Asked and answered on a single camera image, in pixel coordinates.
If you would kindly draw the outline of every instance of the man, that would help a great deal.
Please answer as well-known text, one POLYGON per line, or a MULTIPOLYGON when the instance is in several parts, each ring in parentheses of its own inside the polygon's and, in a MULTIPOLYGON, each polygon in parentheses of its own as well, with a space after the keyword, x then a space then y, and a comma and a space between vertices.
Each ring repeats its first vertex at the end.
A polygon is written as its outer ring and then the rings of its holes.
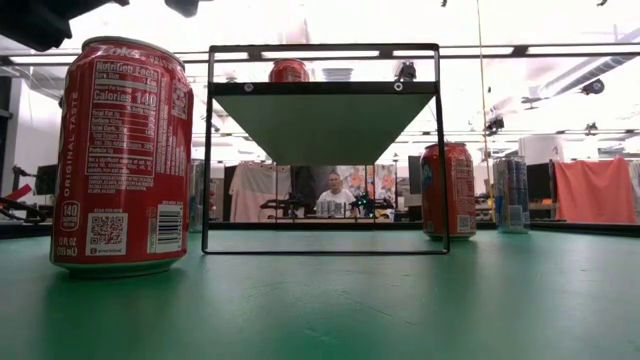
POLYGON ((344 209, 348 209, 351 216, 356 215, 355 209, 351 208, 350 205, 355 200, 356 199, 349 191, 342 189, 342 179, 340 178, 340 175, 338 175, 337 172, 332 171, 329 173, 329 190, 323 192, 322 195, 320 195, 320 197, 318 198, 317 202, 321 203, 334 201, 338 204, 341 204, 341 208, 343 210, 340 211, 334 209, 334 211, 329 214, 329 216, 342 217, 346 214, 346 211, 344 209))

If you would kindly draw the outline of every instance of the red object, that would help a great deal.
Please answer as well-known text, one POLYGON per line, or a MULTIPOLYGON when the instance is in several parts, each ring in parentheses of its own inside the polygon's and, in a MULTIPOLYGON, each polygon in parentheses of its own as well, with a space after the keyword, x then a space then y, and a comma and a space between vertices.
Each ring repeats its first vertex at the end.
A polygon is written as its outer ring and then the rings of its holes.
POLYGON ((307 67, 300 60, 283 59, 273 63, 269 82, 308 82, 307 67))
MULTIPOLYGON (((473 160, 465 144, 445 144, 449 236, 471 237, 476 233, 473 160)), ((444 204, 438 145, 428 146, 422 156, 422 225, 425 233, 442 236, 444 204)))
POLYGON ((555 163, 557 219, 586 223, 636 223, 629 165, 613 161, 555 163))
POLYGON ((29 184, 25 184, 23 185, 21 188, 19 188, 18 190, 12 192, 11 194, 5 196, 7 199, 9 200, 13 200, 13 201, 18 201, 21 198, 29 195, 29 193, 31 192, 31 186, 29 184))
POLYGON ((186 254, 192 112, 171 53, 115 37, 83 44, 64 91, 52 262, 186 254))

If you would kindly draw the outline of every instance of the green table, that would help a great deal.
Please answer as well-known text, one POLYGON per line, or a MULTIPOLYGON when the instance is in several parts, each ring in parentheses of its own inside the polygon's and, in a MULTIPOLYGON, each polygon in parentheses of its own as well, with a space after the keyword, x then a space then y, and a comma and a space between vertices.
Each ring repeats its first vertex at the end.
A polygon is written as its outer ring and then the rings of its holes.
MULTIPOLYGON (((296 238, 425 241, 211 234, 296 238)), ((49 264, 47 238, 0 241, 0 359, 640 359, 636 239, 482 231, 448 256, 369 258, 202 256, 199 245, 166 273, 89 281, 49 264)))

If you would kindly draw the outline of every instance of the ceiling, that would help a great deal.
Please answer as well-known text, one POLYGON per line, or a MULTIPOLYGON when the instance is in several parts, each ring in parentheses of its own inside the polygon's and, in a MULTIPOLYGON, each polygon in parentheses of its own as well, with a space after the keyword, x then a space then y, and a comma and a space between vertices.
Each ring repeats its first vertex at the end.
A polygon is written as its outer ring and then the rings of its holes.
MULTIPOLYGON (((522 44, 522 43, 611 43, 623 39, 640 24, 640 2, 609 1, 597 7, 589 0, 450 0, 446 8, 440 0, 216 0, 200 3, 198 15, 185 19, 158 4, 157 0, 132 0, 120 7, 109 4, 72 20, 74 38, 56 52, 77 52, 82 42, 98 35, 120 35, 145 40, 174 52, 206 51, 212 44, 264 43, 345 43, 345 42, 437 42, 441 45, 522 44), (481 37, 478 33, 481 15, 481 37)), ((30 53, 31 50, 0 38, 0 54, 30 53)), ((637 128, 640 119, 640 63, 631 60, 602 76, 606 91, 584 96, 577 90, 543 100, 535 110, 525 111, 523 96, 585 61, 584 58, 531 58, 446 60, 442 63, 442 93, 445 131, 481 131, 484 127, 483 96, 486 108, 507 104, 505 129, 556 131, 583 129, 596 121, 600 129, 637 128)), ((268 63, 220 64, 216 81, 234 76, 239 81, 264 81, 268 63)), ((316 81, 323 81, 323 69, 351 68, 352 81, 391 80, 397 64, 393 61, 316 61, 308 63, 316 81)), ((417 61, 419 80, 432 77, 430 61, 417 61)), ((66 67, 12 68, 13 76, 31 83, 33 89, 52 98, 59 96, 66 67)), ((187 65, 186 72, 196 95, 194 143, 202 143, 206 65, 187 65)), ((407 127, 406 134, 435 129, 433 106, 428 106, 407 127)), ((214 139, 214 156, 225 158, 264 157, 260 148, 243 130, 216 109, 215 123, 221 132, 240 133, 214 139)), ((476 141, 480 135, 450 135, 451 141, 476 141)), ((492 138, 496 151, 517 147, 519 136, 492 138)), ((420 152, 433 136, 405 136, 392 144, 382 158, 394 154, 420 152)))

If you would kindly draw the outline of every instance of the white wall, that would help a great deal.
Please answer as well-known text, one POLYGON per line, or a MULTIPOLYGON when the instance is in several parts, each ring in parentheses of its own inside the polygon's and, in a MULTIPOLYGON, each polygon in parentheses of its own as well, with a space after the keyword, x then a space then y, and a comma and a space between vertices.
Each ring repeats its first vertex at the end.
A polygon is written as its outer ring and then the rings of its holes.
MULTIPOLYGON (((9 121, 7 129, 7 149, 2 177, 3 195, 11 192, 13 165, 35 174, 38 166, 58 162, 62 116, 56 100, 29 89, 22 79, 14 79, 12 82, 11 97, 10 111, 14 117, 9 121)), ((35 178, 21 178, 20 186, 27 183, 35 189, 35 178)), ((28 195, 20 200, 45 203, 43 196, 28 195)))

